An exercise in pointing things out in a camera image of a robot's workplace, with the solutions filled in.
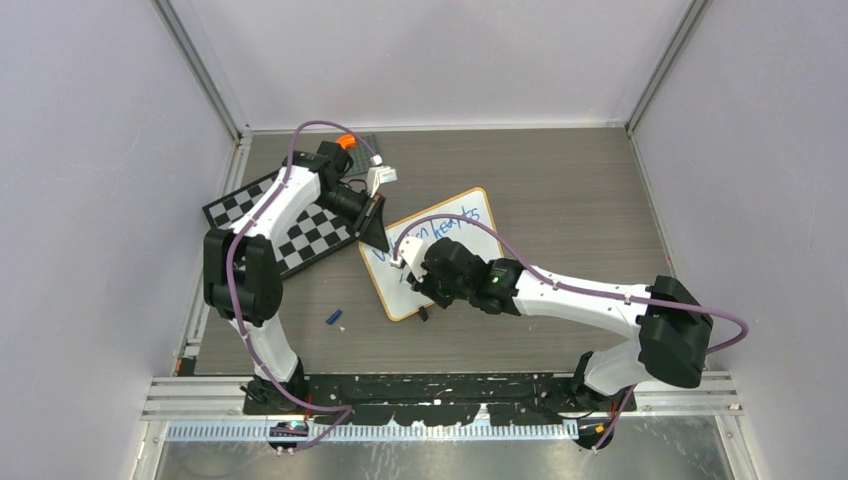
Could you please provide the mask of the yellow framed whiteboard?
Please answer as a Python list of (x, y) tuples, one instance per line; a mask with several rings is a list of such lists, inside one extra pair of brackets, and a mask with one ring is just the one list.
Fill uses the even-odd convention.
[[(501, 244), (478, 224), (492, 231), (496, 229), (487, 193), (481, 187), (408, 216), (388, 226), (385, 232), (390, 248), (395, 247), (398, 235), (407, 233), (398, 248), (400, 256), (408, 254), (409, 242), (421, 243), (424, 252), (417, 256), (421, 261), (455, 257), (480, 265), (502, 258)], [(412, 289), (407, 281), (409, 267), (398, 269), (391, 265), (391, 252), (384, 253), (363, 243), (359, 251), (389, 320), (398, 322), (417, 314), (421, 307), (434, 305), (433, 300)]]

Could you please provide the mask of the blue marker cap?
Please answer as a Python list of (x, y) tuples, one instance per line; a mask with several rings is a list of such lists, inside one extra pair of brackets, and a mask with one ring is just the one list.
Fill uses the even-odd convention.
[(336, 323), (338, 321), (338, 319), (341, 317), (342, 314), (343, 314), (343, 311), (341, 309), (337, 309), (333, 314), (331, 314), (327, 318), (325, 323), (327, 325), (333, 325), (334, 323)]

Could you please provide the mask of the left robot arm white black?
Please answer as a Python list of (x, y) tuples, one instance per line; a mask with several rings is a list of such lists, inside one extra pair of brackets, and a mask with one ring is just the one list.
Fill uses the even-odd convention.
[(314, 153), (295, 151), (250, 210), (204, 237), (204, 300), (248, 349), (254, 363), (249, 389), (284, 414), (298, 412), (307, 398), (302, 361), (279, 318), (283, 281), (277, 255), (284, 237), (314, 205), (340, 221), (351, 238), (382, 253), (390, 250), (385, 199), (344, 182), (352, 165), (348, 149), (337, 142), (324, 141)]

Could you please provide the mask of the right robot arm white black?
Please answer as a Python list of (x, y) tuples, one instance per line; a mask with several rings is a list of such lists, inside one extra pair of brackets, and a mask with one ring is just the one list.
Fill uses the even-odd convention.
[(693, 389), (700, 385), (713, 320), (676, 279), (652, 285), (617, 285), (557, 275), (515, 259), (485, 260), (449, 238), (400, 241), (394, 266), (406, 281), (442, 308), (468, 302), (490, 315), (547, 316), (601, 328), (624, 343), (584, 353), (566, 397), (597, 410), (627, 387), (657, 380)]

